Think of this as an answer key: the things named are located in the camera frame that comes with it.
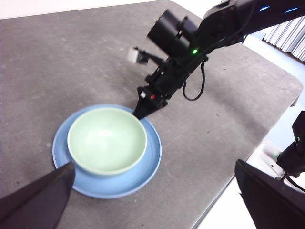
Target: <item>plate rim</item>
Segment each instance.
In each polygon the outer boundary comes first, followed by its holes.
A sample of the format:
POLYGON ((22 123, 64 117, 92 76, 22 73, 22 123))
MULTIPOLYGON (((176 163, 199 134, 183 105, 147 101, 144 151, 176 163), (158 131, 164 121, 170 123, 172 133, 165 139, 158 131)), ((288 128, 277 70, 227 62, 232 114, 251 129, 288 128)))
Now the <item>plate rim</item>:
MULTIPOLYGON (((52 144, 52 159, 53 159, 53 162, 54 162, 54 165, 56 168, 58 168, 58 164, 55 160, 55 147, 54 147, 54 143, 55 143, 55 140, 58 138, 58 135, 59 135, 59 132, 61 131, 61 129, 63 129, 63 126, 66 122, 68 122, 68 120, 73 116, 73 115, 76 115, 78 112, 81 112, 82 110, 86 110, 86 109, 95 109, 95 108, 99 108, 99 107, 107 107, 107 106, 110 106, 110 107, 117 107, 117 108, 121 108, 121 109, 126 109, 126 111, 128 112, 132 112, 132 109, 131 108, 128 108, 128 107, 125 107, 125 106, 122 106, 122 105, 116 105, 116 104, 97 104, 97 105, 92 105, 92 106, 87 106, 85 108, 82 108, 74 113, 72 113, 68 118, 65 119, 65 121, 63 121, 63 123, 60 125, 60 127, 57 129, 56 131, 56 134, 54 136, 54 140, 53 140, 53 144, 52 144)), ((159 155, 159 159, 158 159, 158 163, 154 169, 154 171, 152 172, 152 174, 142 183, 140 184, 139 186, 127 191, 127 192, 122 192, 122 193, 119 193, 119 194, 92 194, 92 193, 88 193, 88 191, 85 191, 83 190, 82 188, 78 188, 76 187, 74 184, 72 186, 72 188, 79 192, 80 194, 84 195, 84 196, 88 196, 88 197, 94 197, 94 198, 101 198, 101 199, 114 199, 114 198, 121 198, 121 197, 125 197, 127 195, 130 195, 136 191, 138 191, 139 189, 141 189, 142 187, 144 187, 151 179, 152 177, 155 175, 155 173, 157 172, 158 168, 159 168, 159 165, 160 165, 160 162, 161 162, 161 158, 162 158, 162 143, 161 143, 161 140, 160 140, 160 136, 157 132, 157 130, 155 129, 155 127, 152 125, 152 123, 144 118, 145 121, 147 121, 147 123, 150 125, 150 127, 154 130, 157 138, 158 138, 158 142, 159 142, 159 150, 160 150, 160 155, 159 155)))

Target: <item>black object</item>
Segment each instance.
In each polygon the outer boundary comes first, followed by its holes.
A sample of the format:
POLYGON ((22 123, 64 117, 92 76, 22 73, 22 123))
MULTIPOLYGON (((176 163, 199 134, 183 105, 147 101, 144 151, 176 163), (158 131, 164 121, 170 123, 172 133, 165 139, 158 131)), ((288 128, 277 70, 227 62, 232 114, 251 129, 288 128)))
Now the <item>black object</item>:
POLYGON ((292 125, 295 141, 277 158, 286 176, 298 177, 305 172, 305 111, 302 111, 292 125))
POLYGON ((238 160, 235 176, 241 196, 258 229, 303 228, 305 195, 238 160))
POLYGON ((305 189, 299 186, 297 183, 295 183, 290 177, 287 177, 287 180, 295 187, 297 187, 299 190, 305 192, 305 189))
POLYGON ((197 27, 187 17, 180 21, 165 11, 147 36, 168 58, 157 63, 157 70, 145 78, 147 86, 138 87, 139 101, 133 114, 141 119, 165 107, 166 100, 214 49, 241 42, 252 32, 303 15, 304 0, 229 0, 207 11, 197 27))
POLYGON ((1 229, 54 229, 75 178, 72 162, 0 199, 1 229))
POLYGON ((186 81, 184 81, 184 84, 183 84, 183 89, 182 89, 182 93, 183 93, 183 96, 187 99, 187 100, 190 100, 190 101, 195 101, 197 99, 200 98, 200 96, 202 95, 203 93, 203 90, 204 90, 204 84, 205 84, 205 73, 204 73, 204 63, 206 61, 208 61, 209 58, 206 56, 206 59, 203 60, 203 62, 200 64, 200 68, 201 68, 201 72, 202 72, 202 83, 201 83, 201 89, 200 89, 200 92, 199 94, 195 97, 195 98, 189 98, 186 93, 185 93, 185 88, 186 88, 186 81))

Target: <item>blue led light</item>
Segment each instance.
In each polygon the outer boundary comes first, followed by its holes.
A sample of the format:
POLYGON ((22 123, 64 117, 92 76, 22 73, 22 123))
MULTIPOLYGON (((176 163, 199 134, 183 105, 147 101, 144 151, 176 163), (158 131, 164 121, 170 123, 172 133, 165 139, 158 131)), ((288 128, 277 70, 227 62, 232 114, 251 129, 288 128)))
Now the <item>blue led light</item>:
POLYGON ((270 6, 264 6, 264 7, 262 7, 259 11, 263 11, 263 10, 266 10, 266 9, 268 9, 270 6))
POLYGON ((289 13, 289 12, 291 12, 291 11, 297 10, 298 8, 299 8, 299 7, 292 8, 292 9, 290 9, 290 10, 287 10, 285 13, 289 13))

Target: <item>black cable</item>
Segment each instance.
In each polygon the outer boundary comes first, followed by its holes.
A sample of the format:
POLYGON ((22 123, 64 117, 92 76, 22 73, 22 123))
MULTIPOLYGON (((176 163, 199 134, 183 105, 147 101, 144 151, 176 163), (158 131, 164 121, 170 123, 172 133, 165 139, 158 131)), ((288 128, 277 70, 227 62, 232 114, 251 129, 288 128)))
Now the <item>black cable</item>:
POLYGON ((284 180, 289 176, 289 173, 285 173, 284 176, 282 177, 281 181, 284 182, 284 180))
POLYGON ((199 99, 200 96, 202 95, 203 90, 204 90, 204 83, 205 83, 204 63, 205 63, 207 60, 208 60, 208 58, 206 57, 206 59, 205 59, 205 60, 201 63, 201 65, 200 65, 201 72, 202 72, 202 84, 201 84, 200 92, 199 92, 199 94, 198 94, 195 98, 191 99, 191 98, 187 97, 187 95, 185 94, 186 80, 184 81, 182 93, 183 93, 183 96, 184 96, 187 100, 195 101, 195 100, 199 99))
MULTIPOLYGON (((220 48, 220 45, 221 45, 222 43, 224 44, 225 42, 230 41, 235 35, 241 33, 241 32, 243 31, 243 29, 244 29, 244 28, 247 26, 247 24, 249 23, 249 21, 250 21, 252 15, 253 15, 253 13, 254 13, 254 10, 255 10, 255 7, 256 7, 257 3, 258 3, 258 0, 256 0, 255 3, 253 4, 253 7, 252 7, 251 11, 249 12, 249 17, 247 18, 246 22, 242 25, 241 28, 239 28, 239 30, 238 30, 237 32, 231 34, 231 35, 230 35, 229 37, 227 37, 227 38, 222 38, 221 40, 217 41, 216 43, 210 45, 210 46, 209 46, 208 48, 206 48, 205 50, 200 51, 197 57, 200 58, 200 56, 206 55, 206 54, 207 54, 206 52, 209 51, 210 49, 220 48)), ((193 62, 190 62, 190 63, 188 64, 187 68, 189 68, 192 64, 193 64, 193 62)))
POLYGON ((299 190, 305 192, 305 189, 299 186, 297 183, 295 183, 290 177, 286 178, 293 186, 297 187, 299 190))
POLYGON ((243 41, 242 41, 242 44, 244 43, 244 41, 246 40, 247 37, 248 37, 248 35, 245 35, 245 36, 244 36, 244 39, 243 39, 243 41))

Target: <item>bowl rim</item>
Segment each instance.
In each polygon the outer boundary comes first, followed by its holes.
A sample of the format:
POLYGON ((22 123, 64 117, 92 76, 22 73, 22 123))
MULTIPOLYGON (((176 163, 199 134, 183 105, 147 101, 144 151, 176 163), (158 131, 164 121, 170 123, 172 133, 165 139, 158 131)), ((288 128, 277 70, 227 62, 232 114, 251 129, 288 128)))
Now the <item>bowl rim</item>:
POLYGON ((69 128, 69 131, 68 131, 68 135, 67 135, 67 144, 68 144, 68 150, 69 150, 69 153, 71 155, 71 157, 73 158, 73 160, 81 167, 83 168, 84 170, 88 171, 88 172, 91 172, 93 174, 96 174, 96 175, 100 175, 100 176, 108 176, 108 175, 117 175, 117 174, 120 174, 120 173, 123 173, 123 172, 126 172, 127 170, 131 169, 132 167, 134 167, 144 156, 144 153, 146 152, 146 148, 147 148, 147 133, 146 133, 146 130, 143 126, 143 124, 141 123, 141 121, 136 118, 132 113, 128 112, 128 111, 125 111, 123 109, 120 109, 120 108, 116 108, 116 107, 101 107, 101 108, 96 108, 96 109, 92 109, 92 110, 89 110, 87 112, 84 112, 83 114, 81 114, 78 118, 76 118, 74 120, 74 122, 72 123, 71 127, 69 128), (131 117, 134 121, 136 121, 136 123, 139 124, 139 126, 141 127, 141 129, 143 130, 144 132, 144 135, 145 135, 145 146, 143 148, 143 151, 141 153, 141 155, 139 156, 139 158, 133 162, 132 164, 128 165, 127 167, 124 167, 124 168, 121 168, 121 169, 116 169, 116 170, 100 170, 100 169, 93 169, 93 168, 90 168, 90 167, 87 167, 86 165, 84 165, 78 158, 77 156, 73 153, 72 149, 71 149, 71 144, 70 144, 70 137, 71 137, 71 133, 73 131, 73 128, 77 125, 77 123, 79 121, 81 121, 84 116, 87 116, 88 114, 91 114, 91 113, 95 113, 95 112, 99 112, 101 110, 115 110, 117 112, 121 112, 121 113, 124 113, 125 115, 131 117))

